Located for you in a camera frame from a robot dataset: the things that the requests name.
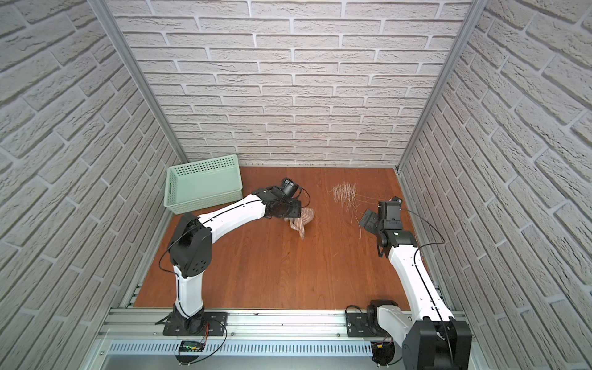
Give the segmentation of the pink white striped dishcloth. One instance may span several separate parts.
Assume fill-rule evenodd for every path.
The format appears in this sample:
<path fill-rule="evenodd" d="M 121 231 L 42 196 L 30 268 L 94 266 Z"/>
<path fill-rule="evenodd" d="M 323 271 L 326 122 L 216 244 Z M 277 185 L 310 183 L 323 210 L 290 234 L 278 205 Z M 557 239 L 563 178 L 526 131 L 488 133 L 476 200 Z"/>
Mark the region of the pink white striped dishcloth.
<path fill-rule="evenodd" d="M 305 226 L 311 223 L 315 218 L 315 210 L 312 208 L 302 208 L 300 217 L 285 217 L 290 228 L 297 231 L 302 240 L 305 239 Z"/>

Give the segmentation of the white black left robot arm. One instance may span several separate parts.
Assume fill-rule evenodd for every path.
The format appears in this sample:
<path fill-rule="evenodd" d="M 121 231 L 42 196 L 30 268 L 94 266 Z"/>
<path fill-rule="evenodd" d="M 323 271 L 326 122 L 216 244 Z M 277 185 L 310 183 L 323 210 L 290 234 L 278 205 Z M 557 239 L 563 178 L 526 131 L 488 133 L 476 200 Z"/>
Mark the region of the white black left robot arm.
<path fill-rule="evenodd" d="M 225 208 L 197 217 L 187 215 L 180 235 L 166 250 L 176 279 L 173 314 L 181 323 L 189 326 L 204 322 L 203 278 L 211 264 L 214 244 L 255 220 L 300 217 L 304 192 L 297 183 L 285 178 L 281 185 L 257 189 Z"/>

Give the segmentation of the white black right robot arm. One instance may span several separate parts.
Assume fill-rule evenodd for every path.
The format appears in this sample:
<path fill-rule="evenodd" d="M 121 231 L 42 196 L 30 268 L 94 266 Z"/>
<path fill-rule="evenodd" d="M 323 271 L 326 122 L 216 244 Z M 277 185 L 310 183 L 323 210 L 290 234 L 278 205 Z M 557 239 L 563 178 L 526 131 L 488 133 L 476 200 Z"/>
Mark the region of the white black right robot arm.
<path fill-rule="evenodd" d="M 368 325 L 378 336 L 393 340 L 406 369 L 468 369 L 473 334 L 457 320 L 439 296 L 412 232 L 401 219 L 402 200 L 380 201 L 366 210 L 359 225 L 376 236 L 379 257 L 386 257 L 402 283 L 410 313 L 394 302 L 374 300 L 366 311 Z"/>

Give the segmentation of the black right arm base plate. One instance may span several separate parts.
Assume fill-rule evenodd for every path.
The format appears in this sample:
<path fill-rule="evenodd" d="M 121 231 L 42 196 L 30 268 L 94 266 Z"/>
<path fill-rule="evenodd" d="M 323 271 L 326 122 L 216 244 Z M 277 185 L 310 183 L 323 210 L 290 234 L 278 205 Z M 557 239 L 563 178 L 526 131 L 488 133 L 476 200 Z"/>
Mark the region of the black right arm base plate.
<path fill-rule="evenodd" d="M 345 320 L 348 337 L 370 338 L 387 337 L 387 332 L 378 324 L 376 306 L 369 305 L 364 311 L 357 305 L 349 305 L 345 309 Z"/>

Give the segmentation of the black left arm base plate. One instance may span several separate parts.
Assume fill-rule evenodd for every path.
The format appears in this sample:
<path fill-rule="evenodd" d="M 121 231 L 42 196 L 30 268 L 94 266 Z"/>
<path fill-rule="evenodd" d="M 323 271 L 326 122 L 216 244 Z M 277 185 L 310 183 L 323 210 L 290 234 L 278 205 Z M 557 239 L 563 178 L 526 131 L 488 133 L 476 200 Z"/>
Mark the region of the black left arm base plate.
<path fill-rule="evenodd" d="M 157 322 L 164 324 L 164 336 L 209 336 L 223 337 L 228 313 L 223 311 L 199 312 L 188 319 L 178 311 L 172 311 L 166 318 Z"/>

